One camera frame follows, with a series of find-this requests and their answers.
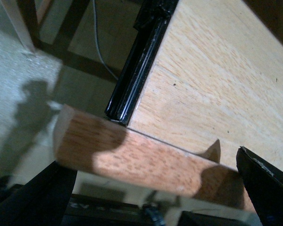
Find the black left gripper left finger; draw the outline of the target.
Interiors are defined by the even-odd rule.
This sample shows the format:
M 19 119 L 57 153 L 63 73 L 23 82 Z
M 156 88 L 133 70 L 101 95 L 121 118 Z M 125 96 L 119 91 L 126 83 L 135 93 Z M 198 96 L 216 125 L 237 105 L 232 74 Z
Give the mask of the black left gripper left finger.
M 59 226 L 77 170 L 56 161 L 0 203 L 0 226 Z

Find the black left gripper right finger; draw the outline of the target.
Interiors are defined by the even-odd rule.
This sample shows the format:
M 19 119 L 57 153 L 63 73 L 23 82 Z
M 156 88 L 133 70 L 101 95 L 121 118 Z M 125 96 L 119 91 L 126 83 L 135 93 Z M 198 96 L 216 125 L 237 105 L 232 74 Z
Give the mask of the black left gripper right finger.
M 244 146 L 236 165 L 262 225 L 283 226 L 283 172 Z

